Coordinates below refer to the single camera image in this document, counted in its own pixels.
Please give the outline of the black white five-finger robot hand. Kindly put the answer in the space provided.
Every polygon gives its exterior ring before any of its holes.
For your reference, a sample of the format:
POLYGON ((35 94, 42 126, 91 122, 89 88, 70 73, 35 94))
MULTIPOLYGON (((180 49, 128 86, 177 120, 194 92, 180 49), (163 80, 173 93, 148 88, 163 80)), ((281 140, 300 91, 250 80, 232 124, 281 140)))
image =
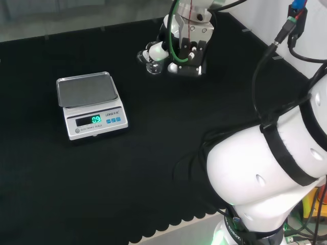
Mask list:
POLYGON ((152 74, 160 73, 168 58, 172 59, 168 66, 171 73, 190 69, 201 74, 204 52, 213 30, 214 26, 209 21, 192 21, 179 14, 172 15, 171 27, 168 28, 166 16, 156 40, 148 43, 146 48, 139 52, 138 58, 152 74))

